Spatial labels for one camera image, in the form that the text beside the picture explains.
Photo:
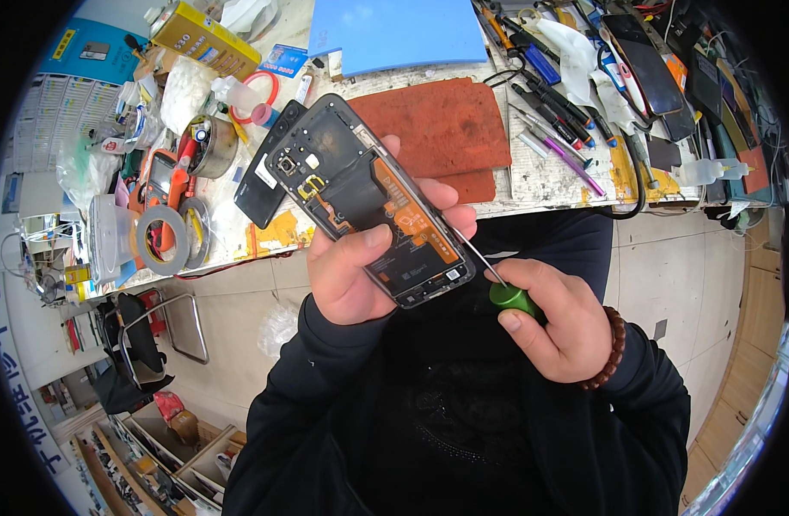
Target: blue foam pad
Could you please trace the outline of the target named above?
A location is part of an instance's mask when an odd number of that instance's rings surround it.
[[[394,0],[317,0],[308,57],[342,50],[342,74],[442,63],[484,63],[486,49],[470,0],[430,8]]]

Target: purple screwdriver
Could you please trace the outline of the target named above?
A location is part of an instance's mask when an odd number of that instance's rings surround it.
[[[599,195],[599,196],[601,196],[601,197],[604,197],[604,196],[606,195],[606,191],[603,191],[603,188],[601,188],[600,186],[598,186],[598,183],[596,183],[596,182],[595,182],[595,180],[594,180],[594,179],[592,179],[592,177],[590,177],[590,175],[586,173],[586,170],[582,169],[582,168],[580,167],[580,165],[578,165],[577,163],[575,163],[573,160],[570,160],[570,159],[569,159],[569,158],[566,156],[566,153],[564,152],[564,150],[563,150],[563,149],[561,149],[561,148],[558,146],[558,144],[556,144],[554,141],[552,141],[552,139],[551,139],[551,138],[549,138],[549,137],[546,135],[546,133],[544,133],[544,131],[540,130],[540,128],[538,128],[537,126],[534,126],[534,125],[532,125],[532,126],[529,126],[529,129],[532,131],[532,134],[534,134],[535,136],[537,136],[538,138],[540,138],[541,140],[543,140],[543,142],[544,142],[545,144],[547,144],[547,145],[549,146],[549,148],[550,148],[550,149],[554,150],[554,151],[555,151],[555,153],[556,153],[558,156],[560,156],[560,158],[561,158],[562,160],[564,160],[564,161],[566,162],[566,164],[567,164],[567,165],[569,165],[569,168],[571,168],[572,170],[574,170],[574,171],[575,171],[575,173],[576,173],[578,176],[580,176],[580,178],[581,178],[581,179],[585,180],[586,184],[588,184],[588,185],[589,185],[589,187],[590,187],[592,190],[594,190],[594,191],[595,191],[595,193],[596,193],[597,195]]]

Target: orange battery label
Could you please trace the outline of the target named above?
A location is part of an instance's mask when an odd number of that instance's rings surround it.
[[[394,223],[402,232],[411,236],[411,241],[415,245],[420,246],[429,242],[445,263],[456,261],[458,259],[457,253],[454,252],[442,233],[431,223],[429,217],[389,169],[389,166],[383,160],[375,160],[374,165],[375,177],[391,197],[384,208],[393,215]]]

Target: fingernail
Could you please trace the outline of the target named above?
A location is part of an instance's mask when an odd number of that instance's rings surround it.
[[[366,247],[377,247],[379,244],[385,242],[389,238],[391,230],[387,224],[380,224],[363,233]]]
[[[509,333],[516,332],[521,328],[521,320],[514,314],[498,315],[497,322]]]

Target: black sleeve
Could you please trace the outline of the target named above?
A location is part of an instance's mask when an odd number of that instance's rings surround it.
[[[297,334],[281,348],[265,390],[248,411],[248,439],[228,478],[225,513],[255,510],[287,459],[366,364],[387,320],[333,325],[311,295],[305,298]]]
[[[678,370],[643,329],[627,323],[621,363],[599,391],[623,427],[604,443],[623,466],[613,496],[628,498],[636,511],[678,513],[690,431],[690,397]]]

